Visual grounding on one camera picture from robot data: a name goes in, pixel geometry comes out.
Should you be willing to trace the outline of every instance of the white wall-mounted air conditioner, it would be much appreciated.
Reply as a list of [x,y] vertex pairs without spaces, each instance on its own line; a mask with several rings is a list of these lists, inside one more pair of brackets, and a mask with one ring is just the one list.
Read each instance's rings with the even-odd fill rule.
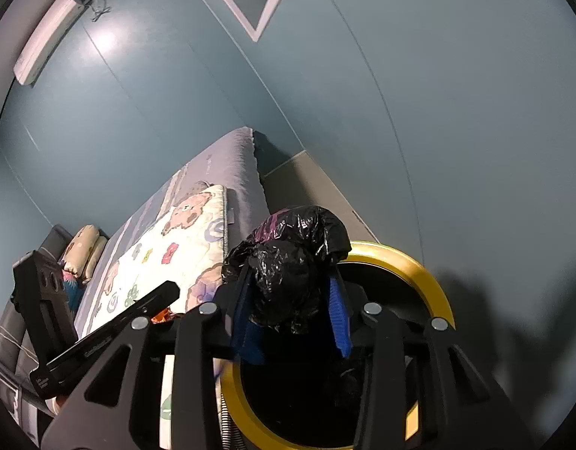
[[55,0],[13,66],[19,84],[32,84],[35,81],[48,56],[83,9],[81,0]]

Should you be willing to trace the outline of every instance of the beige pillow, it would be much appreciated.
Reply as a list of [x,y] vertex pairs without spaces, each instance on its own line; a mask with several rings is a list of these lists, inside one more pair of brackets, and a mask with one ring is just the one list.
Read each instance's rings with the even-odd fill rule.
[[76,276],[81,275],[99,236],[100,232],[94,225],[86,225],[77,232],[63,254],[63,268]]
[[88,257],[86,262],[86,267],[84,268],[84,284],[88,284],[92,276],[94,276],[94,269],[96,268],[98,261],[103,255],[103,250],[107,244],[107,237],[98,237],[97,243],[94,244],[92,248],[92,253]]

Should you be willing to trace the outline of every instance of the mattress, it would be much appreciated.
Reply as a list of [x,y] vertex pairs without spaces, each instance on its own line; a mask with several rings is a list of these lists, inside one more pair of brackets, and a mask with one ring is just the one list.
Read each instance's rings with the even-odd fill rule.
[[89,333],[91,309],[103,290],[107,272],[146,230],[169,212],[176,198],[198,181],[219,184],[227,190],[227,240],[231,249],[258,226],[269,210],[254,155],[253,130],[242,127],[221,137],[167,180],[111,237],[86,286],[75,325],[82,338]]

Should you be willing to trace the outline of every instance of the silver screw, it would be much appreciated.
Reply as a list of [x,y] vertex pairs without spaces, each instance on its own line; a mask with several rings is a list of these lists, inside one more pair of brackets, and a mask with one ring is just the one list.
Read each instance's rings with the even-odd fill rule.
[[443,332],[448,328],[448,321],[444,320],[443,318],[434,318],[432,320],[432,327],[434,328],[434,330]]
[[148,326],[148,318],[146,316],[139,316],[132,320],[132,328],[134,330],[142,330]]
[[199,306],[200,314],[213,314],[215,311],[217,311],[217,305],[211,301],[202,303],[202,305]]
[[363,311],[367,314],[378,315],[382,312],[382,305],[377,303],[365,303]]

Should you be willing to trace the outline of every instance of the crumpled garbage bag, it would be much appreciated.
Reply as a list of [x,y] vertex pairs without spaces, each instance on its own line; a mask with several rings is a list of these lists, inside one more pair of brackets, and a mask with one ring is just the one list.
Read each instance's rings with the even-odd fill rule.
[[277,331],[306,333],[319,310],[320,275],[347,257],[346,227],[320,206],[297,206],[272,214],[232,249],[222,269],[224,282],[238,279],[242,266],[254,270],[259,293],[251,321]]

